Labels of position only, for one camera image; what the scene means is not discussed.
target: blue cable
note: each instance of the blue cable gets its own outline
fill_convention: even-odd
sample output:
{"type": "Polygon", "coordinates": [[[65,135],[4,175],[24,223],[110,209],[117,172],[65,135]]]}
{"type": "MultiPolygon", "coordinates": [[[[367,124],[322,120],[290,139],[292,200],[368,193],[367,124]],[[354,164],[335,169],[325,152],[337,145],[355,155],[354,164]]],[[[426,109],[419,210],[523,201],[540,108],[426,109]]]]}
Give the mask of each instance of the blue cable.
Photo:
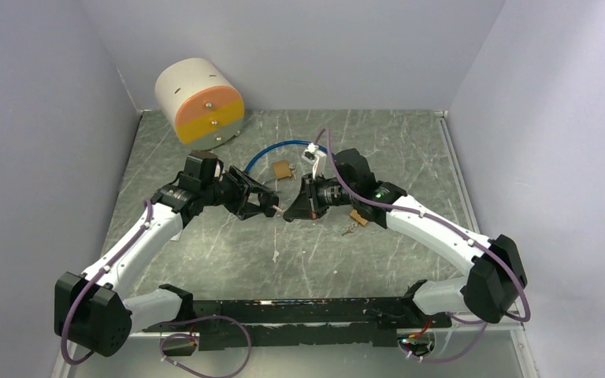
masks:
{"type": "MultiPolygon", "coordinates": [[[[288,146],[290,144],[299,144],[301,146],[307,146],[309,145],[311,142],[306,142],[304,140],[299,140],[299,139],[293,139],[293,140],[284,140],[283,142],[278,142],[273,144],[272,146],[266,147],[265,149],[263,149],[263,151],[259,152],[258,154],[256,154],[256,156],[254,156],[251,161],[249,161],[249,164],[247,164],[247,167],[244,169],[244,172],[249,174],[249,171],[254,167],[254,164],[256,164],[256,161],[258,161],[258,159],[262,158],[263,155],[267,154],[268,152],[278,148],[278,147],[282,147],[282,146],[288,146]]],[[[323,146],[319,146],[319,150],[328,153],[328,151],[325,149],[325,147],[323,146]]]]}

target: yellow label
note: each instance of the yellow label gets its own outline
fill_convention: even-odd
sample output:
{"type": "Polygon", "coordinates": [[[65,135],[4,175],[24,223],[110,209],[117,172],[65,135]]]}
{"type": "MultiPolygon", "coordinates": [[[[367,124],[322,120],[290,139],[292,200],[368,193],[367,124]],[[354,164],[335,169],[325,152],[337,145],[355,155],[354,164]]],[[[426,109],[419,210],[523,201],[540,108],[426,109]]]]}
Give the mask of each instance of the yellow label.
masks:
{"type": "Polygon", "coordinates": [[[188,144],[242,117],[244,117],[244,104],[242,99],[237,99],[191,122],[181,124],[176,128],[177,137],[182,143],[188,144]]]}

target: black metal base plate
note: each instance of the black metal base plate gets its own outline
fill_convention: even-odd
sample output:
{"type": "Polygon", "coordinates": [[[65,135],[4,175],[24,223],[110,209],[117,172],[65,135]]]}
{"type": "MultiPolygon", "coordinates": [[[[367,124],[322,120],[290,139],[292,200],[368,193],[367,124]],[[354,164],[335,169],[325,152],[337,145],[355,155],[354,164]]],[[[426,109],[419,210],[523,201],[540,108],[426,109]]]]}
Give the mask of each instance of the black metal base plate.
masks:
{"type": "MultiPolygon", "coordinates": [[[[224,315],[246,325],[255,347],[299,344],[372,343],[397,346],[397,329],[423,328],[430,317],[417,317],[410,300],[400,297],[195,301],[196,317],[224,315]]],[[[451,319],[439,313],[430,328],[449,328],[451,319]]],[[[156,325],[147,332],[179,332],[156,325]]],[[[226,321],[198,323],[199,350],[245,347],[243,333],[226,321]]]]}

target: small metal part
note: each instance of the small metal part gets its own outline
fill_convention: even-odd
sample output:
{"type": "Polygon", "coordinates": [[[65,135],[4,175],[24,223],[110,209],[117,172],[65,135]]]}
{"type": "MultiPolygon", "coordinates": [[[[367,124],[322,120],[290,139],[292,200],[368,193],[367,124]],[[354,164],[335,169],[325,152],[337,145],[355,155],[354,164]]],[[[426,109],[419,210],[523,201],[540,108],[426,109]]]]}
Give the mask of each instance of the small metal part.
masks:
{"type": "Polygon", "coordinates": [[[352,223],[349,226],[349,228],[347,228],[347,230],[342,233],[342,236],[345,236],[346,234],[352,234],[352,233],[354,233],[354,227],[355,227],[355,224],[352,223]]]}

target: gray marble floor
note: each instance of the gray marble floor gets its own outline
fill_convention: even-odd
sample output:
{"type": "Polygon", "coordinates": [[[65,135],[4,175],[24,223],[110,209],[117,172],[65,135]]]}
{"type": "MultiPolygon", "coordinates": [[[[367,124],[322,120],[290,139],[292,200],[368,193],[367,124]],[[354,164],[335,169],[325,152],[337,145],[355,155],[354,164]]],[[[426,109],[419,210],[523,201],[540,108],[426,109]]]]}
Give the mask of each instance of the gray marble floor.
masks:
{"type": "MultiPolygon", "coordinates": [[[[469,227],[433,112],[254,111],[247,114],[241,135],[214,152],[226,165],[243,169],[262,148],[286,139],[310,140],[322,126],[332,131],[337,151],[355,147],[367,156],[377,179],[405,188],[430,209],[469,227]]],[[[299,159],[303,149],[287,146],[273,151],[251,175],[261,181],[270,178],[270,164],[281,159],[309,172],[309,165],[299,159]]],[[[182,169],[188,152],[160,113],[144,113],[106,249],[142,213],[142,199],[182,169]]],[[[282,207],[291,203],[298,189],[298,180],[277,182],[282,207]]],[[[416,241],[375,224],[342,236],[352,223],[350,210],[333,208],[319,221],[289,224],[281,217],[240,221],[223,207],[206,209],[179,242],[169,242],[154,258],[135,293],[171,283],[198,299],[401,295],[417,280],[458,275],[416,241]]]]}

